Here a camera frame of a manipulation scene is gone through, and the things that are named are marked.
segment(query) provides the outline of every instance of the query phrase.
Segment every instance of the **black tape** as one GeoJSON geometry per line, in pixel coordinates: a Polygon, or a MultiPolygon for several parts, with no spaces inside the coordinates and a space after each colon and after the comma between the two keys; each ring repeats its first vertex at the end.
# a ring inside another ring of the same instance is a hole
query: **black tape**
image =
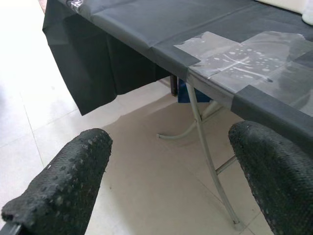
{"type": "Polygon", "coordinates": [[[235,94],[231,111],[271,128],[313,155],[313,117],[251,85],[235,94]]]}

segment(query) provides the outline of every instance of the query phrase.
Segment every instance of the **tile floor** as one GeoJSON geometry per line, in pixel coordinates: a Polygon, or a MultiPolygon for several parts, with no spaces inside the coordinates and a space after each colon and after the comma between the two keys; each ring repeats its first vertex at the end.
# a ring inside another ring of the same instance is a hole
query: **tile floor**
{"type": "MultiPolygon", "coordinates": [[[[38,2],[5,1],[1,9],[0,207],[20,195],[68,141],[100,127],[114,143],[86,234],[272,234],[237,163],[221,181],[246,225],[241,233],[213,186],[197,133],[179,141],[156,138],[157,132],[179,133],[192,121],[190,106],[177,104],[167,86],[150,84],[82,117],[41,32],[38,2]]],[[[216,167],[232,156],[227,132],[239,120],[222,110],[205,125],[216,167]]]]}

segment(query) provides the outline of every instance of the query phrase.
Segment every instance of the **table leg crossbar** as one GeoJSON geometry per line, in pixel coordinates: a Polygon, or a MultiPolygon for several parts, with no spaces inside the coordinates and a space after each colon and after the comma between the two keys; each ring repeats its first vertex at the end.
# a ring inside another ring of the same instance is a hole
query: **table leg crossbar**
{"type": "Polygon", "coordinates": [[[240,222],[238,216],[236,215],[235,211],[233,210],[226,194],[225,191],[222,187],[222,184],[218,178],[218,174],[220,174],[222,171],[224,171],[228,166],[230,166],[233,162],[236,161],[236,157],[232,157],[231,159],[229,159],[226,163],[224,163],[223,165],[221,165],[218,169],[215,169],[212,158],[211,158],[211,154],[209,152],[209,147],[207,145],[206,142],[206,138],[205,138],[205,133],[204,133],[204,129],[203,129],[203,124],[208,121],[210,115],[212,115],[214,112],[217,112],[221,106],[218,102],[216,101],[212,101],[211,104],[208,106],[208,108],[206,108],[202,114],[200,114],[199,109],[198,109],[198,105],[197,105],[197,98],[196,98],[196,93],[195,93],[195,89],[194,87],[192,87],[190,84],[186,83],[187,85],[187,89],[188,89],[188,94],[189,94],[189,98],[190,98],[190,103],[191,103],[191,107],[192,107],[192,111],[195,117],[194,122],[191,124],[191,126],[189,126],[187,128],[187,130],[185,132],[183,132],[180,135],[177,136],[165,136],[165,135],[161,135],[158,134],[158,137],[161,139],[165,139],[165,140],[178,140],[181,139],[185,136],[187,136],[194,128],[197,128],[198,130],[198,134],[199,134],[199,138],[203,147],[203,151],[204,151],[204,155],[206,156],[206,163],[209,167],[209,171],[211,174],[211,177],[214,181],[215,187],[218,190],[221,199],[226,207],[226,210],[229,214],[229,216],[231,217],[231,219],[233,220],[235,229],[238,231],[241,231],[244,226],[243,224],[240,222]]]}

